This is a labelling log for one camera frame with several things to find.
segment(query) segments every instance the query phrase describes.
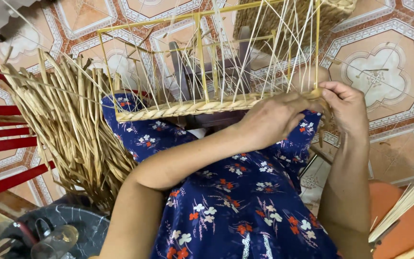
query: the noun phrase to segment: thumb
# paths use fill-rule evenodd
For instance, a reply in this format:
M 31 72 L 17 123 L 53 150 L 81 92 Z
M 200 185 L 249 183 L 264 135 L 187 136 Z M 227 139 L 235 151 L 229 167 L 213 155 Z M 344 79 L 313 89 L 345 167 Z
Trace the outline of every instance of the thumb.
M 334 92 L 328 89 L 322 89 L 322 97 L 335 109 L 341 105 L 342 100 Z

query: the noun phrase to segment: bundle of sticks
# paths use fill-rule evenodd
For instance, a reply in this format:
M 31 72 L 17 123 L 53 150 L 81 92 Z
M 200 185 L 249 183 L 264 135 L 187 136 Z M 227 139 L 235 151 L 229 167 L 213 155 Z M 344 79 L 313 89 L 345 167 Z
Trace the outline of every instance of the bundle of sticks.
M 37 135 L 38 152 L 51 171 L 43 147 L 52 154 L 60 184 L 73 193 L 83 193 L 104 210 L 112 210 L 118 191 L 136 166 L 132 155 L 113 135 L 103 119 L 100 100 L 111 93 L 102 69 L 91 69 L 88 59 L 62 56 L 60 64 L 38 50 L 40 76 L 10 64 L 0 65 L 10 83 L 10 94 L 23 118 Z M 47 72 L 45 60 L 53 66 Z M 114 86 L 120 77 L 112 78 Z

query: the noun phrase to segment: black marble table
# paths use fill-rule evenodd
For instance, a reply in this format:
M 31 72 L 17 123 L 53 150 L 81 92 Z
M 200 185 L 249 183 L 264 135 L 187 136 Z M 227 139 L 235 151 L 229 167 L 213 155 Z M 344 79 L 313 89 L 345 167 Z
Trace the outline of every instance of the black marble table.
M 80 205 L 52 204 L 29 211 L 17 221 L 25 223 L 38 240 L 38 231 L 44 233 L 48 228 L 52 231 L 55 227 L 67 224 L 76 227 L 79 233 L 78 242 L 69 250 L 69 253 L 76 259 L 87 259 L 90 256 L 100 254 L 109 227 L 109 219 L 106 215 L 101 212 L 92 212 L 91 210 Z M 15 238 L 20 241 L 18 242 L 19 247 L 11 248 L 11 251 L 17 254 L 14 256 L 14 253 L 12 253 L 10 255 L 11 259 L 17 256 L 20 256 L 20 258 L 30 258 L 29 250 L 32 244 L 23 235 L 19 227 L 10 224 L 1 234 L 0 239 L 2 238 Z

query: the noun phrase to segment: woven basket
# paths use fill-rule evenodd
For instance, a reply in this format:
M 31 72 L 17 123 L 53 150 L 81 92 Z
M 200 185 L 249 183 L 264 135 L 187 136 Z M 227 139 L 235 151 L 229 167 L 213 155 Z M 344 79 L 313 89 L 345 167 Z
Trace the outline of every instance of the woven basket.
M 250 2 L 254 2 L 256 0 L 240 0 L 239 4 L 246 4 Z M 320 29 L 319 33 L 320 35 L 328 35 L 330 30 L 335 27 L 337 24 L 344 21 L 346 18 L 348 18 L 352 12 L 354 11 L 354 8 L 356 7 L 357 0 L 326 0 L 321 4 L 321 18 L 320 18 Z M 296 2 L 296 13 L 298 15 L 298 27 L 295 25 L 295 28 L 293 29 L 293 33 L 296 35 L 297 29 L 301 30 L 301 28 L 304 26 L 306 21 L 306 15 L 309 9 L 310 0 L 299 0 Z M 283 2 L 273 4 L 271 5 L 277 13 L 281 14 L 282 8 L 284 6 Z M 294 24 L 294 15 L 290 17 L 290 10 L 293 9 L 293 1 L 288 3 L 288 11 L 285 15 L 284 20 L 288 24 L 288 27 L 291 29 L 293 28 Z M 234 38 L 237 39 L 239 37 L 239 30 L 242 26 L 250 26 L 250 29 L 253 28 L 253 25 L 255 24 L 255 20 L 258 15 L 258 9 L 259 7 L 244 9 L 237 11 L 236 14 L 236 23 L 234 25 Z M 277 14 L 271 9 L 266 9 L 266 4 L 264 4 L 261 8 L 260 17 L 258 18 L 257 27 L 258 28 L 261 24 L 261 27 L 258 31 L 255 31 L 254 35 L 256 36 L 266 36 L 271 34 L 272 29 L 276 29 L 279 27 L 279 17 Z M 313 18 L 313 32 L 312 32 L 312 41 L 315 42 L 316 40 L 316 17 L 314 14 Z M 278 56 L 281 59 L 284 59 L 287 57 L 287 50 L 289 45 L 289 36 L 290 32 L 286 30 L 286 27 L 284 25 L 282 26 L 282 31 L 280 33 L 280 37 L 278 39 L 278 46 L 280 46 L 281 42 L 284 41 L 282 44 L 282 48 L 279 52 L 279 47 L 276 49 L 275 55 Z M 308 23 L 306 26 L 306 30 L 303 36 L 303 39 L 301 41 L 301 48 L 308 47 L 311 44 L 311 24 Z M 292 50 L 291 50 L 291 56 L 294 57 L 297 54 L 297 44 L 292 44 Z M 269 46 L 265 43 L 265 41 L 256 41 L 254 44 L 255 49 L 261 49 L 261 52 L 272 54 L 272 49 L 269 48 Z

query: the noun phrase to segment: woman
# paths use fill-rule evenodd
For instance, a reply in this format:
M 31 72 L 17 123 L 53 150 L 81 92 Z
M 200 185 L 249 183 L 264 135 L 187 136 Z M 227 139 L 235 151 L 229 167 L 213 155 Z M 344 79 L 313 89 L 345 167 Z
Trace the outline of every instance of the woman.
M 164 120 L 118 123 L 104 107 L 141 163 L 121 187 L 100 258 L 371 258 L 364 97 L 339 82 L 319 87 L 341 145 L 317 219 L 298 196 L 297 174 L 321 114 L 299 94 L 263 100 L 199 140 Z M 139 108 L 130 94 L 116 97 L 123 108 Z

